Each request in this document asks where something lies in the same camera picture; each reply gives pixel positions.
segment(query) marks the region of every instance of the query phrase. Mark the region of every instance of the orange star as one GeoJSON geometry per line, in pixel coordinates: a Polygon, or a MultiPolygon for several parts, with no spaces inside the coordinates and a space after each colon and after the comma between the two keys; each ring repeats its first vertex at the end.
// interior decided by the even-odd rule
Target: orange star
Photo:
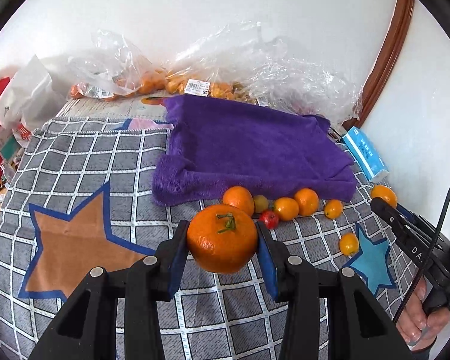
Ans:
{"type": "Polygon", "coordinates": [[[104,184],[70,215],[29,205],[38,251],[25,274],[19,297],[70,296],[90,269],[129,268],[155,251],[112,234],[110,184],[104,184]]]}

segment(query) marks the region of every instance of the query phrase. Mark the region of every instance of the white plastic bag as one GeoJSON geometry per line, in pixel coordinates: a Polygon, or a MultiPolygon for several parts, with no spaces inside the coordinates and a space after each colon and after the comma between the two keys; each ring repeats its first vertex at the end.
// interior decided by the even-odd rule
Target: white plastic bag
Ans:
{"type": "Polygon", "coordinates": [[[22,147],[30,132],[54,117],[65,97],[52,89],[52,78],[36,55],[20,69],[0,96],[0,124],[22,147]]]}

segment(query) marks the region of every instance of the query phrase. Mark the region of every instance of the human hand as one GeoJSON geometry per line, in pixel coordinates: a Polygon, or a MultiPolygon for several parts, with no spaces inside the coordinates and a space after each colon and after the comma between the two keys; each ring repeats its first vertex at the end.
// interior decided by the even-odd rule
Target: human hand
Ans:
{"type": "Polygon", "coordinates": [[[437,334],[450,321],[450,311],[446,307],[440,307],[428,317],[425,315],[422,301],[425,299],[426,292],[427,284],[421,277],[397,322],[397,329],[407,344],[417,341],[422,334],[421,331],[428,327],[424,336],[412,350],[420,350],[433,344],[437,334]]]}

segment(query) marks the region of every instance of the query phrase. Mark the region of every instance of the blue star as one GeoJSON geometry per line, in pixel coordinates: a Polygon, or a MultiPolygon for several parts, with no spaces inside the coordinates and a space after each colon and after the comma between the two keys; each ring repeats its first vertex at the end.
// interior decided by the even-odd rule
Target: blue star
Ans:
{"type": "Polygon", "coordinates": [[[387,258],[390,254],[390,244],[387,238],[372,242],[358,223],[355,223],[355,231],[360,249],[343,266],[353,268],[362,276],[374,296],[377,296],[379,288],[396,288],[387,267],[387,258]]]}

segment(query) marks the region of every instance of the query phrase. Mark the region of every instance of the newspaper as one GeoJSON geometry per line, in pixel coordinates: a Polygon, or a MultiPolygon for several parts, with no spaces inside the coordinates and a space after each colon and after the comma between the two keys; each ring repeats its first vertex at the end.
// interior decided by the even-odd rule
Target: newspaper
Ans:
{"type": "Polygon", "coordinates": [[[160,98],[168,96],[170,95],[166,91],[160,91],[153,95],[122,98],[111,102],[83,97],[68,101],[57,116],[141,117],[165,121],[167,109],[154,103],[159,103],[160,98]]]}

